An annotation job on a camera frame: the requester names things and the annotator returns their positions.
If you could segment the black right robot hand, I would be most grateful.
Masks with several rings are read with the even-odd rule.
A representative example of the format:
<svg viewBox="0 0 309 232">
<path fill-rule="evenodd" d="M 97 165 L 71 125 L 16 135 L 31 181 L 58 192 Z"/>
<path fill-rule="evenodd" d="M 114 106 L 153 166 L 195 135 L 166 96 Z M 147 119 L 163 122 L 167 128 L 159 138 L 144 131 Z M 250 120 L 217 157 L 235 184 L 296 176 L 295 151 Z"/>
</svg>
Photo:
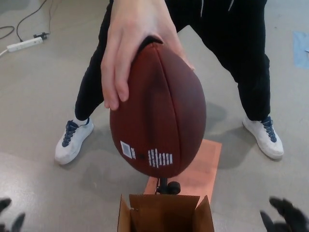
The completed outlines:
<svg viewBox="0 0 309 232">
<path fill-rule="evenodd" d="M 308 232 L 309 217 L 289 200 L 271 196 L 269 203 L 284 218 L 284 221 L 273 221 L 263 210 L 260 211 L 261 219 L 267 232 Z"/>
</svg>

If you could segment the person's bare hand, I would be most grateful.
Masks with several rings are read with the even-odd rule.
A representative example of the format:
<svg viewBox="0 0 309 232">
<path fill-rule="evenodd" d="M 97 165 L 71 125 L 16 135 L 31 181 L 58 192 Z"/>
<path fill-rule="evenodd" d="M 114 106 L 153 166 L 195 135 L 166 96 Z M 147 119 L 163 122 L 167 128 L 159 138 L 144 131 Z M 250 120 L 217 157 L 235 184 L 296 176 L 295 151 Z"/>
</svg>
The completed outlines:
<svg viewBox="0 0 309 232">
<path fill-rule="evenodd" d="M 129 97 L 131 63 L 143 40 L 152 36 L 192 68 L 163 0 L 116 0 L 112 5 L 107 44 L 101 62 L 104 106 L 116 110 Z"/>
</svg>

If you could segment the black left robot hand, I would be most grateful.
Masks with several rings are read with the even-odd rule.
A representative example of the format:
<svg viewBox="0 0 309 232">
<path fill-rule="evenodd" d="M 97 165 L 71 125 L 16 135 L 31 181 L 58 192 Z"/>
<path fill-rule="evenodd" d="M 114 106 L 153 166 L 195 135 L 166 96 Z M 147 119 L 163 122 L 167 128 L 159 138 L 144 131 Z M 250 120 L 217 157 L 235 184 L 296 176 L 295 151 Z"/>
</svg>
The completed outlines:
<svg viewBox="0 0 309 232">
<path fill-rule="evenodd" d="M 12 200 L 10 198 L 2 198 L 0 200 L 0 212 L 2 213 L 5 209 L 7 209 Z M 0 232 L 20 232 L 25 220 L 26 214 L 20 213 L 17 218 L 14 220 L 10 228 L 7 228 L 5 223 L 0 224 Z"/>
</svg>

